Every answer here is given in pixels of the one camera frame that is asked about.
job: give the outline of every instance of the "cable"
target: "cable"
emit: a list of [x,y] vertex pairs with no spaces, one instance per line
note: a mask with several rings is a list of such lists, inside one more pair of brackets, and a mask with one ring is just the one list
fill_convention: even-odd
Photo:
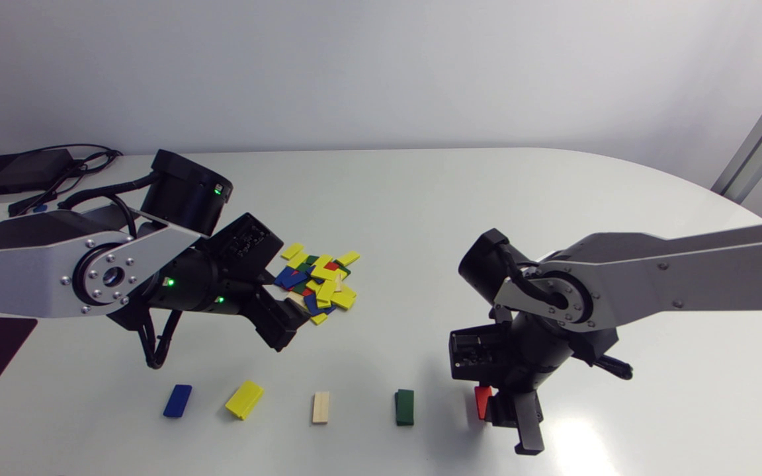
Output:
[[183,311],[173,310],[169,313],[166,325],[163,326],[163,334],[158,335],[160,343],[155,347],[154,324],[151,317],[144,325],[137,329],[137,335],[140,337],[140,344],[143,347],[143,354],[146,356],[146,365],[149,368],[163,367],[166,362],[167,353],[169,353],[169,343],[172,341],[172,335],[175,334],[175,328],[178,326],[179,319]]
[[79,203],[86,202],[87,200],[97,198],[98,196],[106,196],[106,194],[118,194],[124,192],[131,192],[131,190],[137,190],[145,186],[151,186],[151,184],[157,182],[161,177],[160,172],[152,171],[151,174],[142,178],[137,178],[130,182],[124,182],[122,184],[116,184],[115,186],[104,186],[94,188],[90,190],[82,190],[81,192],[73,193],[69,198],[63,202],[58,203],[58,208],[64,210],[71,210],[72,207]]

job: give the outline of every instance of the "wooden block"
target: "wooden block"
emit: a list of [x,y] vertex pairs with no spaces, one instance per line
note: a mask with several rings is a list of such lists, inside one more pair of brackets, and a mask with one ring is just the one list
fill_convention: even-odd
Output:
[[327,319],[326,313],[317,314],[316,316],[311,317],[311,322],[315,323],[315,325],[320,325],[321,323],[325,322]]
[[341,263],[343,266],[348,266],[352,262],[356,262],[359,257],[360,255],[356,252],[348,252],[345,253],[345,255],[338,257],[337,262]]
[[396,426],[413,426],[413,391],[396,392]]
[[311,271],[311,277],[320,278],[320,280],[333,281],[336,279],[337,273],[330,269],[316,266],[314,267],[314,271]]
[[327,414],[329,414],[329,404],[331,401],[331,393],[326,391],[318,391],[314,394],[314,415],[311,417],[311,422],[314,424],[327,424]]
[[341,292],[335,292],[331,296],[331,303],[337,307],[349,310],[349,308],[355,303],[357,293],[351,290],[351,288],[345,284],[341,284],[341,287],[343,289]]
[[246,380],[225,404],[225,409],[241,420],[248,418],[257,401],[263,395],[263,388],[251,380]]
[[331,255],[320,255],[317,260],[314,261],[314,266],[316,266],[316,269],[324,269],[325,265],[330,262]]
[[296,254],[298,254],[303,249],[305,249],[305,246],[303,244],[293,243],[292,245],[290,245],[289,248],[287,248],[287,250],[284,250],[284,252],[281,253],[281,257],[287,260],[293,259],[293,257],[296,256]]
[[317,292],[317,301],[331,301],[331,296],[337,289],[337,283],[335,281],[325,281],[319,287]]
[[308,254],[305,252],[299,252],[294,254],[293,257],[290,258],[290,261],[287,262],[287,266],[291,267],[293,269],[299,268],[299,265],[305,262],[305,260],[308,259]]

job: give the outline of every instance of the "black cable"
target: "black cable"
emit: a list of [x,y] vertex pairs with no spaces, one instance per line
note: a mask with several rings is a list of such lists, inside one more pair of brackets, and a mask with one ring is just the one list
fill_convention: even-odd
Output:
[[131,192],[131,190],[137,190],[145,186],[151,186],[151,184],[157,182],[160,177],[161,173],[154,171],[145,177],[137,178],[137,180],[130,182],[115,184],[114,186],[104,186],[90,190],[82,190],[81,192],[73,193],[71,196],[69,196],[69,198],[63,202],[58,203],[58,208],[71,210],[72,207],[75,207],[75,205],[86,202],[90,199],[97,198],[98,196],[106,196],[106,194],[116,195],[118,193]]
[[128,208],[128,205],[126,205],[121,198],[115,196],[113,193],[106,193],[103,196],[104,198],[109,199],[111,202],[114,202],[116,206],[119,207],[119,211],[122,212],[123,216],[125,217],[125,223],[128,225],[128,234],[133,238],[136,238],[137,225],[134,223],[134,215],[131,214],[131,209]]
[[517,266],[517,260],[514,259],[513,253],[511,253],[509,245],[499,245],[499,256],[505,261],[505,267],[507,268],[507,275],[511,278],[514,284],[526,295],[531,296],[537,301],[545,302],[546,304],[554,305],[554,307],[565,308],[565,302],[562,302],[557,296],[551,295],[544,290],[539,289],[535,284],[526,280],[523,275],[523,271]]
[[157,348],[155,347],[154,325],[152,325],[151,317],[149,317],[144,325],[137,329],[137,335],[143,347],[143,354],[146,356],[146,365],[149,368],[163,367],[167,354],[169,354],[169,343],[172,341],[172,335],[175,334],[175,328],[178,326],[182,313],[183,311],[179,310],[173,310],[172,313],[169,313],[166,325],[163,326],[163,334],[157,337],[160,340]]

